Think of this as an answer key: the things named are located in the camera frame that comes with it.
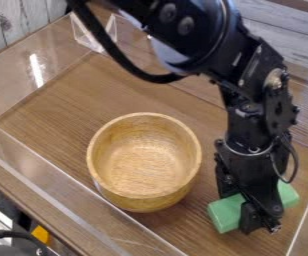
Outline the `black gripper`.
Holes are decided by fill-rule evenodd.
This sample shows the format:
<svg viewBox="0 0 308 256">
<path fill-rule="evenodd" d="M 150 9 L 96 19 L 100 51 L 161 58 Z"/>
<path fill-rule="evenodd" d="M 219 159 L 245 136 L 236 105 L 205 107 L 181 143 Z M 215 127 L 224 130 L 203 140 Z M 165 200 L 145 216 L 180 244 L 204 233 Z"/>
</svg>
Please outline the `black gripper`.
<svg viewBox="0 0 308 256">
<path fill-rule="evenodd" d="M 291 184 L 299 174 L 300 159 L 292 134 L 283 133 L 267 144 L 248 144 L 231 134 L 216 141 L 216 181 L 220 198 L 241 194 L 239 228 L 247 235 L 264 228 L 271 234 L 281 230 L 284 205 L 279 182 Z M 275 214 L 260 207 L 273 207 Z"/>
</svg>

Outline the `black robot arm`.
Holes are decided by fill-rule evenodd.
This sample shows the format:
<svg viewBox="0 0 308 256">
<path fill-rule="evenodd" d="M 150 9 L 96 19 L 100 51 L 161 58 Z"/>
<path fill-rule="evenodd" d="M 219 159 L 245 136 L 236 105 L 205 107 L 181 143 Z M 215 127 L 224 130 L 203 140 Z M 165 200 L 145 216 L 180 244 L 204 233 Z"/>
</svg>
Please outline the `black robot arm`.
<svg viewBox="0 0 308 256">
<path fill-rule="evenodd" d="M 117 9 L 152 38 L 166 73 L 150 74 L 129 59 L 89 7 L 90 1 Z M 244 24 L 233 0 L 66 0 L 94 39 L 121 67 L 140 79 L 166 84 L 204 75 L 220 88 L 228 130 L 216 146 L 219 201 L 239 209 L 239 230 L 277 232 L 285 212 L 279 186 L 293 182 L 300 159 L 291 128 L 300 108 L 289 92 L 284 58 Z M 243 198 L 233 203 L 235 196 Z"/>
</svg>

